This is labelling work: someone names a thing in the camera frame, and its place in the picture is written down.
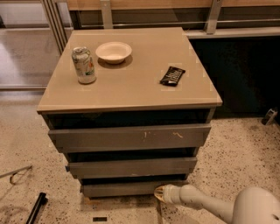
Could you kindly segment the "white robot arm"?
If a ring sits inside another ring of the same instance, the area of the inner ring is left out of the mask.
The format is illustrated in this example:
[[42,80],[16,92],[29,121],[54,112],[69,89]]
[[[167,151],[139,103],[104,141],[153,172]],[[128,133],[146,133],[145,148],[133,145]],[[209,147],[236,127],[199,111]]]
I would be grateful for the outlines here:
[[166,204],[204,208],[227,224],[280,224],[280,201],[260,187],[243,189],[234,202],[207,196],[193,185],[161,185],[154,195]]

